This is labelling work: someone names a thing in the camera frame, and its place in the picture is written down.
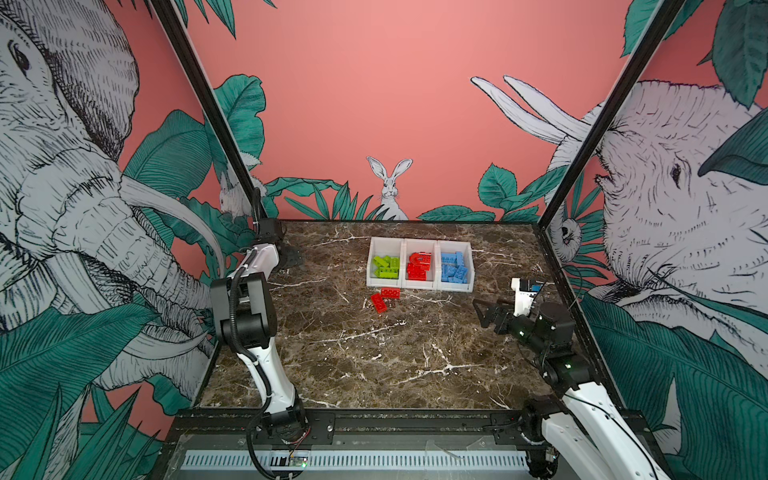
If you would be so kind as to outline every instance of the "rabbit ear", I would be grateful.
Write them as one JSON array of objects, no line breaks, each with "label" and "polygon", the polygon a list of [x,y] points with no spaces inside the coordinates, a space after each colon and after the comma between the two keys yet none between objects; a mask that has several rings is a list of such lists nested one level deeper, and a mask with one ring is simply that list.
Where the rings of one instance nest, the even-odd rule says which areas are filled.
[{"label": "rabbit ear", "polygon": [[384,165],[382,165],[380,161],[376,160],[374,157],[368,157],[368,163],[371,164],[371,170],[373,170],[374,175],[382,180],[386,180],[386,168],[384,168]]},{"label": "rabbit ear", "polygon": [[405,160],[400,161],[400,163],[397,164],[397,167],[395,167],[395,171],[392,172],[392,178],[397,178],[404,174],[406,170],[411,167],[411,164],[413,164],[413,160],[410,158],[406,158]]}]

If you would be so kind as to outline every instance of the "elephant eye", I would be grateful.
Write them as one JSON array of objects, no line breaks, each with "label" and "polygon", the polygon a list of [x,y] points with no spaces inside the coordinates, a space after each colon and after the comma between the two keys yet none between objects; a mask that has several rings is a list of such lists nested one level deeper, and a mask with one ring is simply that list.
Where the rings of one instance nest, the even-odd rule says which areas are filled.
[{"label": "elephant eye", "polygon": [[8,43],[8,51],[11,52],[11,55],[13,56],[13,60],[16,62],[17,66],[22,70],[22,73],[24,76],[27,75],[27,70],[29,70],[29,59],[27,58],[27,55],[24,55],[24,53],[19,49],[18,43],[14,43],[13,41],[10,41]]}]

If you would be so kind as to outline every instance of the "pink wall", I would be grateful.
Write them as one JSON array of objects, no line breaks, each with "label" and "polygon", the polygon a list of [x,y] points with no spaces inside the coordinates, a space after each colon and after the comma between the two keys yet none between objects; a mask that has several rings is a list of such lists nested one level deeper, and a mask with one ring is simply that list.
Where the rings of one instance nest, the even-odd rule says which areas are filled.
[{"label": "pink wall", "polygon": [[[624,65],[630,2],[295,0],[274,9],[235,0],[237,38],[210,9],[207,23],[189,3],[188,31],[212,85],[234,74],[263,81],[266,144],[256,177],[348,180],[364,198],[382,186],[366,156],[390,173],[412,158],[397,187],[413,220],[444,204],[487,210],[477,185],[491,163],[522,188],[554,151],[469,79],[501,86],[514,76],[580,118]],[[278,207],[281,217],[303,217],[282,199]]]}]

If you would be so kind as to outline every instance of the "white plastic bin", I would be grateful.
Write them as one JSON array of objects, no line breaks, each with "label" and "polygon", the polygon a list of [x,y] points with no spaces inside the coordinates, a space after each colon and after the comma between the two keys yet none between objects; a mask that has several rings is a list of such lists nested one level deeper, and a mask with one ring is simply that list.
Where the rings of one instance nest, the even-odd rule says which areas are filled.
[{"label": "white plastic bin", "polygon": [[[405,278],[406,263],[404,260],[406,251],[406,241],[402,238],[371,237],[371,247],[368,250],[368,265],[366,266],[366,285],[367,286],[394,286],[402,288],[402,281]],[[378,268],[373,262],[373,257],[399,257],[400,271],[396,279],[378,278],[374,273]]]},{"label": "white plastic bin", "polygon": [[437,276],[437,290],[444,290],[446,292],[470,293],[472,291],[472,287],[475,285],[475,265],[472,263],[472,245],[469,242],[438,240],[437,248],[440,254],[461,252],[464,256],[464,266],[467,268],[467,283],[443,282],[441,280],[442,262],[438,256],[435,261],[440,263],[441,273]]},{"label": "white plastic bin", "polygon": [[[437,290],[437,281],[440,280],[440,252],[437,248],[437,240],[426,240],[422,238],[406,238],[405,239],[405,254],[400,259],[400,270],[403,273],[402,288],[415,288],[420,290]],[[406,267],[408,266],[409,258],[413,253],[430,253],[432,255],[432,263],[429,266],[427,272],[427,280],[422,282],[421,280],[408,280],[408,273]]]}]

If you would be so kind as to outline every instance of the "elephant tusk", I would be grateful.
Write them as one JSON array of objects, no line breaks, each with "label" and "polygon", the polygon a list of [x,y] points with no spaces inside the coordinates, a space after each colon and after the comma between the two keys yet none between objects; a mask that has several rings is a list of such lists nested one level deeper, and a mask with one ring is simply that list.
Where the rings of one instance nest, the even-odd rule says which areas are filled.
[{"label": "elephant tusk", "polygon": [[107,299],[88,275],[80,254],[65,252],[47,259],[45,267],[62,292],[83,313],[97,313],[111,308]]},{"label": "elephant tusk", "polygon": [[123,176],[120,185],[120,196],[128,205],[131,205],[132,207],[154,208],[163,214],[168,214],[182,220],[190,227],[197,230],[197,232],[203,236],[205,241],[208,242],[211,248],[214,249],[214,255],[216,255],[216,260],[219,263],[220,275],[223,274],[226,265],[224,263],[224,255],[221,251],[219,240],[207,223],[203,222],[203,219],[197,216],[192,210],[185,207],[178,200],[175,200],[166,194],[162,194],[133,178]]},{"label": "elephant tusk", "polygon": [[197,344],[203,341],[206,335],[201,333],[191,340],[176,343],[157,339],[141,332],[123,348],[123,351],[145,360],[172,359],[197,348]]}]

